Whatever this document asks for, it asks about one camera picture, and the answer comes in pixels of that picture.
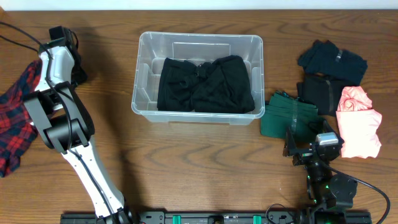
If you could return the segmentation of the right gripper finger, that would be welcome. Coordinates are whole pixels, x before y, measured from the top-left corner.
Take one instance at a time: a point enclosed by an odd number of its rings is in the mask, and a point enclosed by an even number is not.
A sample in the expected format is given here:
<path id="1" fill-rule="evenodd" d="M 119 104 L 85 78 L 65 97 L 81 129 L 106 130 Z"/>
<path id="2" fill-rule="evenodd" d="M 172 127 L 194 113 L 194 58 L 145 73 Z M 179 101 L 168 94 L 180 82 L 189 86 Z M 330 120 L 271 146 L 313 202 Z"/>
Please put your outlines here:
<path id="1" fill-rule="evenodd" d="M 298 151 L 298 148 L 296 146 L 291 129 L 287 128 L 286 132 L 285 132 L 285 144 L 284 144 L 284 150 L 283 150 L 282 155 L 284 157 L 293 156 L 297 153 L 297 151 Z"/>
<path id="2" fill-rule="evenodd" d="M 340 135 L 329 125 L 329 123 L 327 121 L 324 121 L 323 122 L 323 133 L 330 133 L 330 132 L 333 132 L 333 133 L 336 134 L 336 136 L 339 139 L 339 143 L 338 144 L 341 144 L 342 143 L 342 138 L 340 137 Z"/>

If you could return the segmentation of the pink garment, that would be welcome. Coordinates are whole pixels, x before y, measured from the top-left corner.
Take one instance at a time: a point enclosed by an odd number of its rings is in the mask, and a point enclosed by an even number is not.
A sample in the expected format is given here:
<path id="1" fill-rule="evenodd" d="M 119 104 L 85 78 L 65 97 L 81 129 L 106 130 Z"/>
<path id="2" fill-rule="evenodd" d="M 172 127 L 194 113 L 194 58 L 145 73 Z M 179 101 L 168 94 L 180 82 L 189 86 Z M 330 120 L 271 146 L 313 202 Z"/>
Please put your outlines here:
<path id="1" fill-rule="evenodd" d="M 373 109 L 373 102 L 360 86 L 343 88 L 336 111 L 340 136 L 344 140 L 344 158 L 376 158 L 381 142 L 376 134 L 382 114 Z"/>

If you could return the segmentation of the dark green garment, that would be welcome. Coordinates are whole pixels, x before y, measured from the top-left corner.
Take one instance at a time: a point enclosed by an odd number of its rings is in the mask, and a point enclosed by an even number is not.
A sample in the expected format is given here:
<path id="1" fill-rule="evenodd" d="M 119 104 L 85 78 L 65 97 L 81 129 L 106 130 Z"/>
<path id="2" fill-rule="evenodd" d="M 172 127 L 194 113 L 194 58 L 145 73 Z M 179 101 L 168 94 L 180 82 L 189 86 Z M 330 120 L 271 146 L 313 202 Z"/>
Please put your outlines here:
<path id="1" fill-rule="evenodd" d="M 261 134 L 270 138 L 285 138 L 290 129 L 297 142 L 313 142 L 323 129 L 324 118 L 315 105 L 304 103 L 284 91 L 276 91 L 261 118 Z"/>

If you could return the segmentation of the red navy plaid shirt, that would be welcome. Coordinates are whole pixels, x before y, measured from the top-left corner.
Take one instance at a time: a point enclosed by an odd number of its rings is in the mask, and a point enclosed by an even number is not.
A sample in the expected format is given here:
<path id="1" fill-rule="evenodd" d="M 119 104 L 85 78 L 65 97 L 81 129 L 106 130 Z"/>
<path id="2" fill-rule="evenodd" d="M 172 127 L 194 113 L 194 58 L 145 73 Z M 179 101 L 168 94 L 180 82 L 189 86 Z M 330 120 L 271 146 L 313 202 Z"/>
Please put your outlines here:
<path id="1" fill-rule="evenodd" d="M 38 133 L 22 102 L 33 93 L 40 81 L 42 62 L 31 62 L 19 79 L 1 95 L 1 177 L 19 168 L 21 156 L 28 150 Z"/>

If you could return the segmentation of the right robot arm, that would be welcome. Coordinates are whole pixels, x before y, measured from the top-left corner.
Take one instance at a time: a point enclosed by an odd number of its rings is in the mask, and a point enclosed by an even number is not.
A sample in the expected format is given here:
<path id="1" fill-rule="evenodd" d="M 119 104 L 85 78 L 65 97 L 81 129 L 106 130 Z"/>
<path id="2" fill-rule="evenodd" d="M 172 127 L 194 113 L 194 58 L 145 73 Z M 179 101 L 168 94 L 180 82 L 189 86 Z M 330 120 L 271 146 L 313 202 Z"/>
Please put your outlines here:
<path id="1" fill-rule="evenodd" d="M 342 174 L 333 174 L 329 163 L 340 156 L 344 140 L 331 126 L 323 130 L 307 148 L 298 148 L 290 127 L 286 129 L 283 156 L 294 166 L 307 171 L 307 193 L 314 202 L 295 217 L 298 223 L 346 223 L 346 210 L 353 207 L 357 182 Z"/>

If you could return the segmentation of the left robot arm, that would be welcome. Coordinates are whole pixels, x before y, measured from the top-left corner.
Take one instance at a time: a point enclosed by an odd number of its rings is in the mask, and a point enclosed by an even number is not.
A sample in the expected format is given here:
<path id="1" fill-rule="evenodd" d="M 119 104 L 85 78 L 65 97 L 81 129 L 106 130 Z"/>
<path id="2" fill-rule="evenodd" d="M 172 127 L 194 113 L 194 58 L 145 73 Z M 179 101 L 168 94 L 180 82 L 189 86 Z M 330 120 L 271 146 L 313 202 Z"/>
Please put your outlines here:
<path id="1" fill-rule="evenodd" d="M 45 145 L 69 162 L 93 202 L 95 214 L 62 215 L 62 223 L 138 223 L 122 192 L 108 175 L 95 148 L 95 126 L 75 88 L 86 82 L 78 39 L 70 29 L 49 30 L 41 44 L 40 81 L 23 103 Z"/>

